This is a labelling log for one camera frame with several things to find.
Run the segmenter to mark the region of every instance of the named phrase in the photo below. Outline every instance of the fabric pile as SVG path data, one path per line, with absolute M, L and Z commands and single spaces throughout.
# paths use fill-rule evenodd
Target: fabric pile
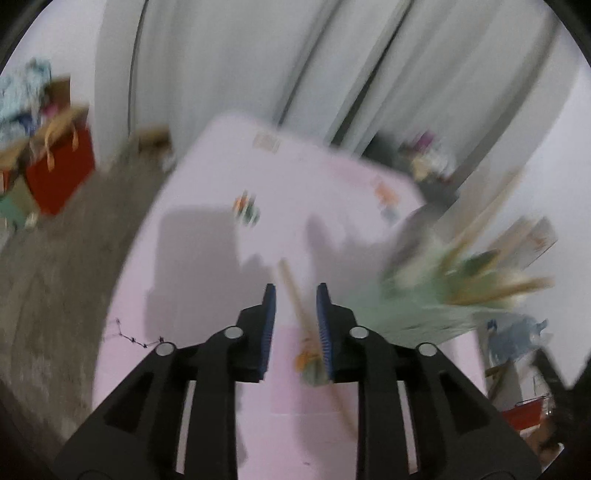
M 41 126 L 41 107 L 50 82 L 51 64 L 45 60 L 32 60 L 0 76 L 0 149 L 32 135 Z

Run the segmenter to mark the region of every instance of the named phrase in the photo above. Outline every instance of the red bag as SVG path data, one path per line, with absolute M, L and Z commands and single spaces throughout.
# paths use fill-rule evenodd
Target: red bag
M 41 213 L 58 214 L 94 169 L 95 156 L 88 129 L 63 136 L 51 151 L 27 168 L 27 183 Z

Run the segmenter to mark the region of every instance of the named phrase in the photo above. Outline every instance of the black string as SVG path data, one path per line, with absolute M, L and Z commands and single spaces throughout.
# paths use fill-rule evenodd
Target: black string
M 135 339 L 135 337 L 128 337 L 127 335 L 125 335 L 121 331 L 121 320 L 115 319 L 115 323 L 117 324 L 117 329 L 119 330 L 119 333 L 114 333 L 113 335 L 109 335 L 108 337 L 104 337 L 103 340 L 108 340 L 110 338 L 115 338 L 115 337 L 123 337 L 123 338 L 129 340 L 134 345 L 139 345 L 139 346 L 141 346 L 143 348 L 150 348 L 151 346 L 158 345 L 160 343 L 164 343 L 165 342 L 164 337 L 158 337 L 158 340 L 156 340 L 155 342 L 151 342 L 151 343 L 138 342 Z

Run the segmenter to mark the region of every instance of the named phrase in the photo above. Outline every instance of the sticker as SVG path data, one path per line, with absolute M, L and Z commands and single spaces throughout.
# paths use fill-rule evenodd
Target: sticker
M 246 191 L 234 201 L 232 210 L 236 218 L 241 219 L 245 225 L 255 226 L 261 217 L 261 211 L 255 205 L 255 196 L 249 197 Z
M 376 178 L 372 185 L 374 187 L 374 193 L 379 201 L 379 207 L 384 220 L 389 224 L 396 223 L 400 218 L 396 207 L 400 202 L 400 198 L 388 185 L 384 183 L 379 177 Z
M 252 146 L 254 148 L 260 148 L 261 150 L 267 150 L 271 153 L 277 153 L 281 141 L 275 135 L 267 132 L 259 132 L 256 134 Z

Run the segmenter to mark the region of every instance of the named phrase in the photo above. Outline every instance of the silver screw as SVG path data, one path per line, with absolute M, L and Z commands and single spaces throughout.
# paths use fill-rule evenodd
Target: silver screw
M 174 345 L 170 342 L 161 343 L 156 347 L 156 354 L 159 356 L 168 356 L 174 352 Z
M 240 338 L 244 332 L 240 327 L 228 327 L 224 331 L 224 335 L 229 339 Z
M 437 353 L 437 347 L 432 343 L 422 343 L 418 346 L 418 351 L 424 356 L 433 356 Z
M 353 338 L 365 338 L 365 337 L 367 337 L 369 335 L 369 332 L 368 332 L 367 328 L 353 327 L 349 331 L 349 334 Z

